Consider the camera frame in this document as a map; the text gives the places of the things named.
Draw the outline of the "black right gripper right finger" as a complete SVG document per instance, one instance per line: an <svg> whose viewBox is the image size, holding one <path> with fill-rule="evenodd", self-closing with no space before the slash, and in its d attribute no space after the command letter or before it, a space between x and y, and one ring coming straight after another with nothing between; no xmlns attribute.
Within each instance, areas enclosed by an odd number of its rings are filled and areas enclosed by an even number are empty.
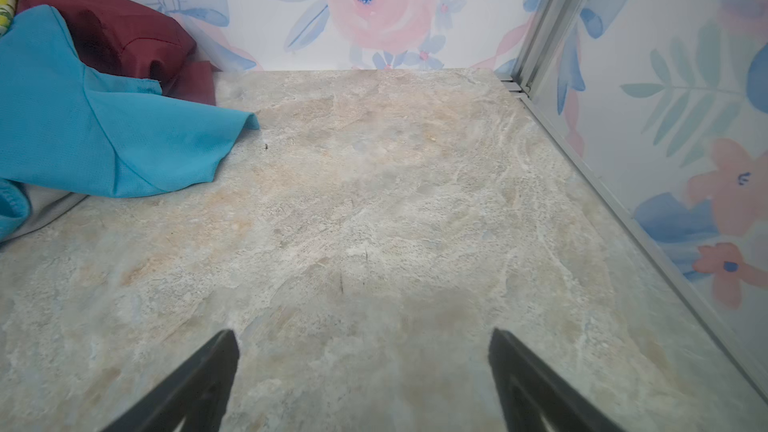
<svg viewBox="0 0 768 432"><path fill-rule="evenodd" d="M509 431L622 430L511 332L493 330L488 361Z"/></svg>

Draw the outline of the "maroon cloth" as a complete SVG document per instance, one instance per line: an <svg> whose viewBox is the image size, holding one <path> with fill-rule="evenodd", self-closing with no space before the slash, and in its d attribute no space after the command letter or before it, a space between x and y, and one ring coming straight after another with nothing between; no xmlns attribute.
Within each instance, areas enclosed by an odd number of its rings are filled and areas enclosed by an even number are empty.
<svg viewBox="0 0 768 432"><path fill-rule="evenodd" d="M99 72L160 83L171 98L214 106L213 66L194 59L197 44L174 19L130 0L19 0L64 18L83 63Z"/></svg>

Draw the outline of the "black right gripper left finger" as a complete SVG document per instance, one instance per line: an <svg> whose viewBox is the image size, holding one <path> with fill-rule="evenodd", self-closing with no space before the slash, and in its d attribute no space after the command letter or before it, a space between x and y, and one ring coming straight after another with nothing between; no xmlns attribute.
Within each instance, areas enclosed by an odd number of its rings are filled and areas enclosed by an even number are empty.
<svg viewBox="0 0 768 432"><path fill-rule="evenodd" d="M237 372L240 351L231 329L216 333L107 431L217 431Z"/></svg>

